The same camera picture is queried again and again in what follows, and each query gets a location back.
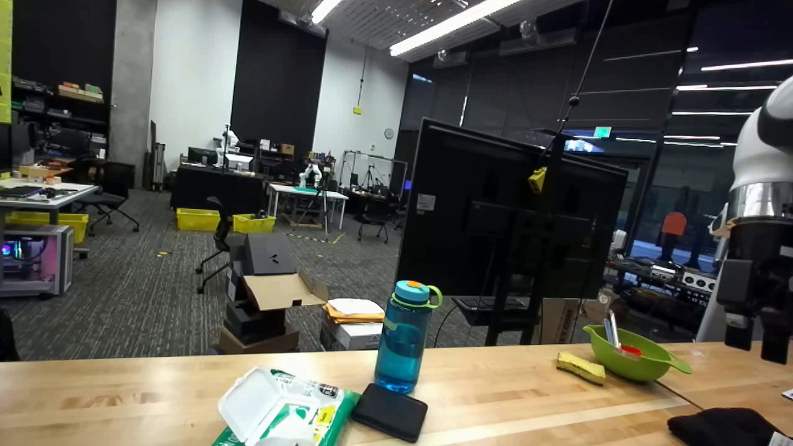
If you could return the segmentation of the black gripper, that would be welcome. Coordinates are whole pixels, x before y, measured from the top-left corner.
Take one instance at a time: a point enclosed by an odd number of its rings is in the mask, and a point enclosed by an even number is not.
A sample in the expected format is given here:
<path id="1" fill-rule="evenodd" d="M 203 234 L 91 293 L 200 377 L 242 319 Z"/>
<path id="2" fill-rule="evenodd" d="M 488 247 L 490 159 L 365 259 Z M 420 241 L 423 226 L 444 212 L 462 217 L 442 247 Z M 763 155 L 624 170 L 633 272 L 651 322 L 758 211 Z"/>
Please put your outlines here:
<path id="1" fill-rule="evenodd" d="M 726 311 L 723 341 L 749 348 L 763 324 L 760 357 L 785 363 L 793 331 L 793 223 L 739 221 L 722 262 L 716 303 Z"/>

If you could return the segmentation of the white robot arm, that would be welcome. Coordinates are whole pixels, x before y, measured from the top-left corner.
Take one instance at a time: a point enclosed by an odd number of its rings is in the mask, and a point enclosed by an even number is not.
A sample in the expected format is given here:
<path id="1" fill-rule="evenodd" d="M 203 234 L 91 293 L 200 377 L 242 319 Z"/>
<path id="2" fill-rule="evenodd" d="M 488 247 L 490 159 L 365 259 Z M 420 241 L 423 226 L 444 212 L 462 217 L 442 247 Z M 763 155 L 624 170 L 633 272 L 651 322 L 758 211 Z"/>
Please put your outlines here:
<path id="1" fill-rule="evenodd" d="M 785 363 L 793 334 L 793 77 L 749 113 L 733 149 L 726 241 L 697 341 L 749 348 Z"/>

